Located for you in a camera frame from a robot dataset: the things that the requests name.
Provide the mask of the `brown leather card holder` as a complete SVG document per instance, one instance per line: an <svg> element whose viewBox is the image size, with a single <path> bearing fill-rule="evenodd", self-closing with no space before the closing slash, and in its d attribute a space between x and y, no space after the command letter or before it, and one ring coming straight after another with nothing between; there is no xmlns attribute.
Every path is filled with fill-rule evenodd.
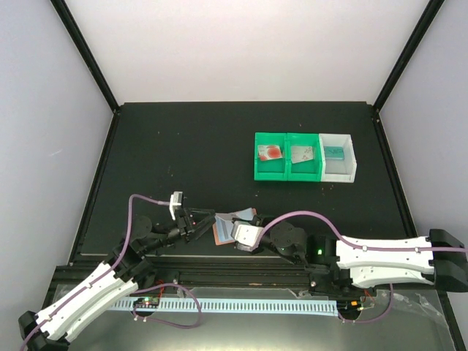
<svg viewBox="0 0 468 351"><path fill-rule="evenodd" d="M251 221L254 215L257 214L255 208L246 208L241 211L231 213L216 213L215 223L213 225L214 240L217 246L231 244L234 239L231 235L233 231L233 220L241 219L244 221Z"/></svg>

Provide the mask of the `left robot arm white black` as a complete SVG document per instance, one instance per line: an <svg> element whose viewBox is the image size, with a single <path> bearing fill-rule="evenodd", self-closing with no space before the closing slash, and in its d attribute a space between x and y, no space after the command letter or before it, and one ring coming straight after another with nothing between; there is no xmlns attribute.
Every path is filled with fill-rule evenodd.
<svg viewBox="0 0 468 351"><path fill-rule="evenodd" d="M147 256L178 241L199 238L214 224L215 213L180 205L170 208L170 213L171 223L162 226L153 226L146 217L130 216L122 242L89 276L45 309L19 317L20 349L68 350L84 328L122 298L178 288L174 282L157 281Z"/></svg>

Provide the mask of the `magnetic stripe card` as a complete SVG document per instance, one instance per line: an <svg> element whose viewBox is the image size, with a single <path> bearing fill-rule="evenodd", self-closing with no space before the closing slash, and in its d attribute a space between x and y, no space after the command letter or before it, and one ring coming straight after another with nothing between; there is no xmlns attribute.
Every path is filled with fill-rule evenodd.
<svg viewBox="0 0 468 351"><path fill-rule="evenodd" d="M227 218L228 214L216 214L214 224L214 240L217 246L231 244L234 242L231 232L233 230L233 222Z"/></svg>
<svg viewBox="0 0 468 351"><path fill-rule="evenodd" d="M293 145L290 147L290 159L292 164L312 161L314 160L314 147Z"/></svg>

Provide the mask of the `white flower card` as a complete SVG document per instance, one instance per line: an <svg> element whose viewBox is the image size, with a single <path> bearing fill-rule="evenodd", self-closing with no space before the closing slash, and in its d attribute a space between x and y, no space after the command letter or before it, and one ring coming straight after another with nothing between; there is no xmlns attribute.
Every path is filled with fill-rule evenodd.
<svg viewBox="0 0 468 351"><path fill-rule="evenodd" d="M256 214L257 214L257 211L255 208L246 208L244 210L229 213L227 218L231 222L236 221L236 220L250 222L253 220Z"/></svg>

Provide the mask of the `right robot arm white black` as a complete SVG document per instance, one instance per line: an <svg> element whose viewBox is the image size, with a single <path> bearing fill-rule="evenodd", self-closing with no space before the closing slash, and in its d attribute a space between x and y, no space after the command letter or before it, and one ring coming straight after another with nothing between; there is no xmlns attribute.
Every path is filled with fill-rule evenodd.
<svg viewBox="0 0 468 351"><path fill-rule="evenodd" d="M303 264L325 293L348 295L383 284L420 284L450 293L467 291L467 248L446 230L404 239L362 239L342 235L322 214L293 211L275 219L233 220L237 249L267 249Z"/></svg>

